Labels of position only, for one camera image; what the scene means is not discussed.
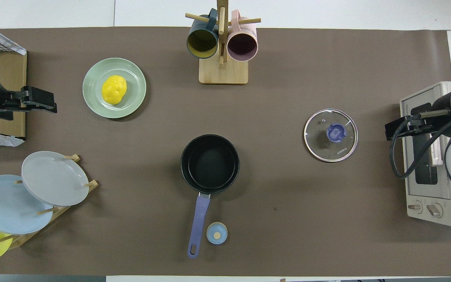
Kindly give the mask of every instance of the yellow toy food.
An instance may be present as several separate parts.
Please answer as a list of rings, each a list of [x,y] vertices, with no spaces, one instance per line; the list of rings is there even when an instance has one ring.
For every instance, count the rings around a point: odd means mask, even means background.
[[[121,102],[126,93],[126,80],[120,75],[112,75],[102,85],[102,98],[109,104]]]

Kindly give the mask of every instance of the wooden mug tree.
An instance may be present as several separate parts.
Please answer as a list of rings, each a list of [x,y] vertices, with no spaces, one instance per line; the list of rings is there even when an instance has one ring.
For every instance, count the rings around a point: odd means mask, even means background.
[[[217,0],[218,50],[208,59],[199,59],[199,82],[202,84],[247,84],[248,62],[227,59],[229,0]],[[186,13],[186,18],[208,22],[208,18]],[[260,23],[260,18],[239,21],[240,25]]]

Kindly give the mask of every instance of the blue lid knob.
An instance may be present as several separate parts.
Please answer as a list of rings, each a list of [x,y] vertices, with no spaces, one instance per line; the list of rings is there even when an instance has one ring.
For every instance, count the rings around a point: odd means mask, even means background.
[[[346,136],[346,129],[340,123],[333,123],[326,129],[326,136],[333,143],[340,143]]]

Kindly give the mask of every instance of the pan handle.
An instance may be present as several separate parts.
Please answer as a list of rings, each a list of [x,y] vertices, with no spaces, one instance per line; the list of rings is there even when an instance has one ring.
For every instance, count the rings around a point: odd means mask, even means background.
[[[194,259],[199,252],[201,237],[203,233],[204,217],[210,204],[210,195],[199,193],[196,200],[195,217],[193,220],[193,229],[189,239],[188,257]]]

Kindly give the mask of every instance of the black saucepan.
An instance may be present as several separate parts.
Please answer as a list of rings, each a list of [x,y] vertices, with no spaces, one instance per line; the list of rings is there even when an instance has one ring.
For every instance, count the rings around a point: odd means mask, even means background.
[[[180,168],[186,182],[199,191],[188,248],[188,256],[193,259],[199,252],[210,195],[224,191],[236,180],[240,157],[227,139],[207,134],[193,139],[186,146]]]

